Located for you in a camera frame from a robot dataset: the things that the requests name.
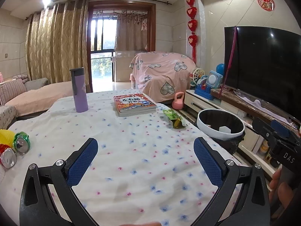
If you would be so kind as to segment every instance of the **yellow object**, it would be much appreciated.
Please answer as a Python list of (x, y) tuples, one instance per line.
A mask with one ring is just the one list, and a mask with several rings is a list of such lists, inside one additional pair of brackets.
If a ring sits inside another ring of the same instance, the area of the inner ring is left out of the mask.
[(0, 144), (6, 144), (13, 148), (14, 137), (13, 131), (0, 129)]

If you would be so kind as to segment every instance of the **wooden door frame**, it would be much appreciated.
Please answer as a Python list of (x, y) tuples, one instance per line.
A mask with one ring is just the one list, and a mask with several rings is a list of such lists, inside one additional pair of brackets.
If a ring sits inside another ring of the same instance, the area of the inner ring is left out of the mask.
[(94, 9), (130, 9), (147, 12), (147, 51), (156, 50), (156, 5), (154, 3), (138, 2), (130, 0), (103, 0), (89, 2), (88, 5), (88, 28), (87, 28), (87, 59), (89, 72), (89, 85), (91, 92), (92, 86), (92, 70), (91, 70), (91, 21)]

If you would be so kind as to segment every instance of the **striped pillow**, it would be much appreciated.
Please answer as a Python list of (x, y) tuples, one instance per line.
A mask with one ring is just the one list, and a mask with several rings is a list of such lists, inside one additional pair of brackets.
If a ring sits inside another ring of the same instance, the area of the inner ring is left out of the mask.
[(26, 87), (22, 79), (6, 82), (0, 85), (0, 106), (5, 105), (8, 101), (26, 92)]

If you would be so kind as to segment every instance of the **orange book cover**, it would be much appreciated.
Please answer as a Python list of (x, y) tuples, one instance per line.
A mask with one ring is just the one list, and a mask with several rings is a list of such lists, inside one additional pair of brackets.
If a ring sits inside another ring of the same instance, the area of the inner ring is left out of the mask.
[(141, 111), (156, 108), (156, 104), (143, 93), (114, 96), (119, 112)]

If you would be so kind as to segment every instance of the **hand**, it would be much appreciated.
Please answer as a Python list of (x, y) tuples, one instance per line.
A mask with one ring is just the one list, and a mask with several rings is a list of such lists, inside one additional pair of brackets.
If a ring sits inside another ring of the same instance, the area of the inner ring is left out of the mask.
[[(281, 169), (278, 169), (272, 176), (272, 181), (270, 182), (270, 188), (272, 189), (272, 191), (268, 195), (270, 198), (270, 202), (272, 201), (272, 198), (275, 194), (275, 190), (279, 184), (280, 175), (281, 175)], [(279, 185), (278, 197), (284, 209), (286, 209), (288, 204), (294, 197), (294, 193), (292, 189), (289, 187), (289, 185), (286, 182), (283, 182), (282, 184)]]
[(151, 222), (151, 223), (147, 223), (147, 224), (139, 224), (139, 225), (135, 225), (135, 224), (124, 224), (124, 225), (120, 225), (120, 226), (162, 226), (159, 222)]

